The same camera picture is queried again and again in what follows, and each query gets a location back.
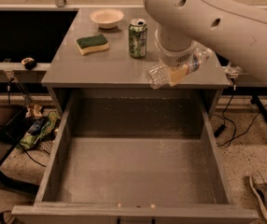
white bowl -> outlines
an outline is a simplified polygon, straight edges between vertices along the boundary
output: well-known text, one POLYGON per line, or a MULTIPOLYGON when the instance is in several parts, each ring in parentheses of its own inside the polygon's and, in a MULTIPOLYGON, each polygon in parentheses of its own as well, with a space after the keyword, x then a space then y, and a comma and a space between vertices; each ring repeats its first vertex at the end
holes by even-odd
POLYGON ((90 15, 92 21, 96 22, 103 29, 112 29, 122 20, 124 14, 116 9, 99 9, 90 15))

plastic bottle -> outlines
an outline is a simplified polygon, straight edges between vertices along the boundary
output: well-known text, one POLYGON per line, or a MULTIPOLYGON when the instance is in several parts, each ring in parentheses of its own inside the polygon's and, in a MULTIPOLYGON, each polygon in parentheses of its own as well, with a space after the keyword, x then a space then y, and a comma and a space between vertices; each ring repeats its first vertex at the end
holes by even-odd
POLYGON ((206 63, 211 53, 210 49, 196 49, 190 60, 179 66, 168 66, 162 62, 150 66, 147 70, 147 78, 152 89, 159 89, 169 84, 171 87, 178 84, 182 78, 199 69, 206 63))

sneaker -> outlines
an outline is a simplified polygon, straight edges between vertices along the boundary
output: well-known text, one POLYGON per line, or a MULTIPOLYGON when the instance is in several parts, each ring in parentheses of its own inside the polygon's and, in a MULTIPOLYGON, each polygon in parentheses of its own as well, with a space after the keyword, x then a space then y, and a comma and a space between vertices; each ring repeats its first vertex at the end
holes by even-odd
POLYGON ((10 211, 0 213, 0 224, 12 224, 14 219, 10 211))
POLYGON ((249 177, 249 184, 258 199, 260 210, 267 221, 267 182, 259 172, 249 177))

drawer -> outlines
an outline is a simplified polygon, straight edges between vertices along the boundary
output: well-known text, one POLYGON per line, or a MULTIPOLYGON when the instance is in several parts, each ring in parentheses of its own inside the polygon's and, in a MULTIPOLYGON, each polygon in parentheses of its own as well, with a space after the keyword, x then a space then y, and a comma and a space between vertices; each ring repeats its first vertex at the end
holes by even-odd
POLYGON ((24 223, 250 223, 197 90, 74 90, 24 223))

soda can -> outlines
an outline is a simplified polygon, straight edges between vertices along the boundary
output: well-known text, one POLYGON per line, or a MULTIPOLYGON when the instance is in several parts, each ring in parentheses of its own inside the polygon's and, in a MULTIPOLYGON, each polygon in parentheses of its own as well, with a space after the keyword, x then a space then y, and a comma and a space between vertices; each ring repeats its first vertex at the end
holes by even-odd
POLYGON ((147 52, 147 23, 143 19, 133 19, 129 26, 129 51, 132 57, 141 58, 147 52))

